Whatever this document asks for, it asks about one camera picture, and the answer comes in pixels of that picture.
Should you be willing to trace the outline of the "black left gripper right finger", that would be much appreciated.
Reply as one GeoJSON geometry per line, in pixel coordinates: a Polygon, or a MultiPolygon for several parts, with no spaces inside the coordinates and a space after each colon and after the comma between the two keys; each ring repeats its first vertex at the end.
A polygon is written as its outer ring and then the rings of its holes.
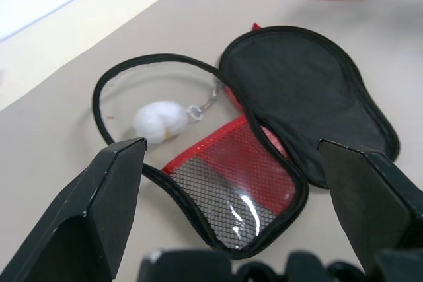
{"type": "Polygon", "coordinates": [[[334,210],[367,275],[422,274],[422,190],[382,152],[320,140],[334,210]]]}

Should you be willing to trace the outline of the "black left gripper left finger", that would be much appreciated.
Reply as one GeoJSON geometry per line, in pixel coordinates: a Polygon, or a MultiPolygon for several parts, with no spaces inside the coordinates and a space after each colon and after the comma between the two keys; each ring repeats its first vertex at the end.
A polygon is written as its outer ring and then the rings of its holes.
{"type": "Polygon", "coordinates": [[[2,281],[113,281],[132,229],[147,141],[103,148],[48,206],[2,281]]]}

